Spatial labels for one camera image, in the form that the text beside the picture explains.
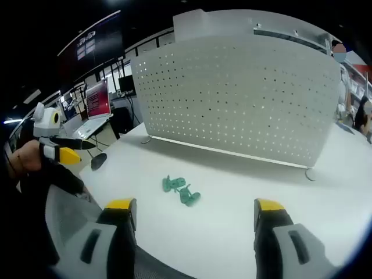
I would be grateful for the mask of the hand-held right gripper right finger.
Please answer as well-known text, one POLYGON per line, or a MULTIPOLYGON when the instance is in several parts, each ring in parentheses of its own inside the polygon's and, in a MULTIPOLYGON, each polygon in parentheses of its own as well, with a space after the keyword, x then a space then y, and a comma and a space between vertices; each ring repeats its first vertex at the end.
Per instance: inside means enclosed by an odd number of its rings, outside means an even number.
POLYGON ((337 272, 324 244, 295 224, 282 204, 255 199, 253 230, 257 278, 331 278, 337 272))

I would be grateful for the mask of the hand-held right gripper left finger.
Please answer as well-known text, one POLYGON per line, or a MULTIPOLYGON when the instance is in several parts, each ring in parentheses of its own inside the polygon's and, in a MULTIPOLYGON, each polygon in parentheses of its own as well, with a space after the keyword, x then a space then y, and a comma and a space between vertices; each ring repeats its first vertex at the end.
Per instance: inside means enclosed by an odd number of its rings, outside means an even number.
POLYGON ((55 270, 60 278, 134 278, 137 200, 113 200, 67 242, 55 270))

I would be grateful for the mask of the person's left hand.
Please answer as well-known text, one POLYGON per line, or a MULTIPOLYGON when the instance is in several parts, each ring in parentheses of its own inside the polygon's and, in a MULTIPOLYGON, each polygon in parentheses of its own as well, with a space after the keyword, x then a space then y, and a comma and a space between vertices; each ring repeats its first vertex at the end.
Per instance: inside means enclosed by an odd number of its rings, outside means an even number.
POLYGON ((40 143, 37 140, 26 142, 19 150, 18 157, 23 171, 39 171, 41 169, 40 143))

